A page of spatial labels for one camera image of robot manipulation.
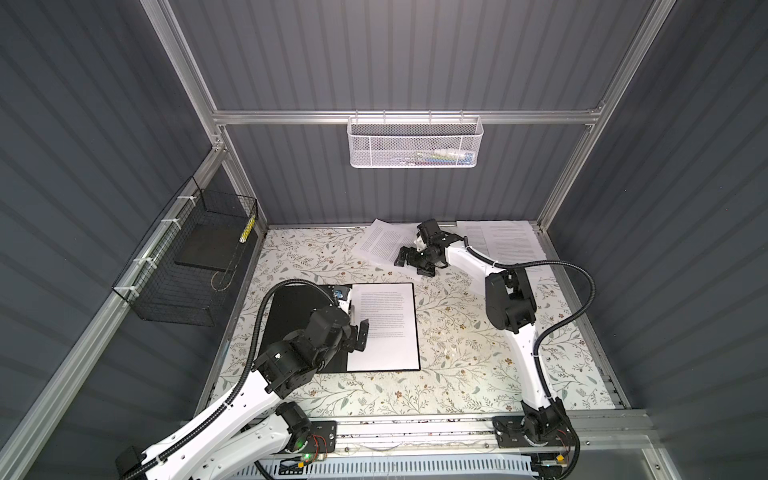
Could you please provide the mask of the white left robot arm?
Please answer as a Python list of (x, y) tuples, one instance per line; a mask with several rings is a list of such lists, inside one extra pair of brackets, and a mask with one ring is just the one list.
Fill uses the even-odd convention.
[(353, 322), (344, 308), (313, 311), (305, 329), (267, 347), (201, 414), (142, 453), (125, 451), (121, 478), (223, 479), (249, 462), (301, 450), (311, 422), (288, 396), (338, 353), (364, 350), (368, 333), (369, 322)]

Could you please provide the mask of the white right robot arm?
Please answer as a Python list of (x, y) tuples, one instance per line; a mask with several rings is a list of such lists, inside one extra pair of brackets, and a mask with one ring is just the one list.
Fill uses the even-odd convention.
[(544, 446), (560, 430), (569, 428), (562, 402), (548, 390), (546, 370), (540, 363), (537, 304), (527, 275), (529, 268), (550, 264), (549, 260), (502, 263), (475, 250), (467, 238), (451, 233), (440, 233), (429, 242), (417, 238), (413, 246), (401, 247), (394, 261), (397, 267), (411, 266), (429, 277), (439, 268), (453, 266), (483, 282), (486, 316), (504, 334), (520, 379), (520, 431), (533, 446)]

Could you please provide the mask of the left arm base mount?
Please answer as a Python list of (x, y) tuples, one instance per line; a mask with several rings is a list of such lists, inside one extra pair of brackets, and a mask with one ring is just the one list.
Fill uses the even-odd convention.
[(292, 455), (303, 455), (308, 458), (313, 458), (315, 455), (327, 455), (336, 450), (337, 437), (337, 421), (312, 420), (310, 433), (297, 443), (289, 444), (283, 452)]

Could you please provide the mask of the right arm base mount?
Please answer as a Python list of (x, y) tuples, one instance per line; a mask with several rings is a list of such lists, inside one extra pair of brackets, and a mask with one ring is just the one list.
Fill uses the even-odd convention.
[(576, 445), (576, 434), (557, 413), (495, 416), (492, 427), (499, 447), (564, 447)]

